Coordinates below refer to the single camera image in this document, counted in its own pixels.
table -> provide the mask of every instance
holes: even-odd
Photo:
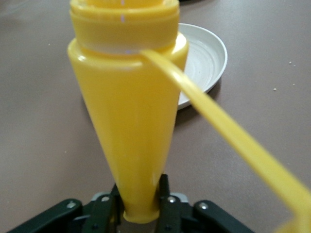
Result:
[[[310,9],[308,0],[191,0],[180,7],[180,22],[214,32],[227,47],[227,68],[209,94],[309,188]],[[74,38],[68,1],[28,1],[0,14],[6,232],[61,200],[88,203],[114,182],[66,54]],[[272,232],[291,217],[191,106],[177,113],[165,172],[171,190],[190,203],[212,200],[256,232]]]

silver screw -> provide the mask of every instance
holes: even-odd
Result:
[[[208,205],[206,205],[204,202],[201,202],[199,204],[199,207],[202,209],[202,210],[207,210],[208,209]]]
[[[102,198],[102,201],[108,201],[109,200],[109,197],[103,197]]]
[[[77,204],[75,203],[75,202],[73,202],[73,201],[71,201],[71,202],[69,202],[68,204],[67,204],[67,208],[73,208],[73,207],[75,207]]]
[[[168,197],[167,200],[170,202],[170,203],[174,203],[176,201],[176,198],[175,197]]]

white plate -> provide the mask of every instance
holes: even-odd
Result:
[[[185,74],[203,92],[208,92],[217,83],[225,70],[228,59],[227,49],[221,39],[207,29],[180,23],[179,31],[189,42]],[[190,105],[189,99],[181,92],[178,109],[188,105]]]

yellow plastic squeeze bottle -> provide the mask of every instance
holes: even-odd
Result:
[[[178,0],[71,0],[76,38],[68,54],[124,202],[126,220],[158,217],[179,88],[139,52],[154,50],[184,69]]]

yellow strap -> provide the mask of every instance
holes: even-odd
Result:
[[[311,232],[311,194],[307,187],[242,129],[209,95],[202,93],[182,70],[153,50],[143,50],[141,54],[167,74],[188,96],[193,107],[293,211],[295,218],[291,222],[291,230],[295,226],[294,232]]]

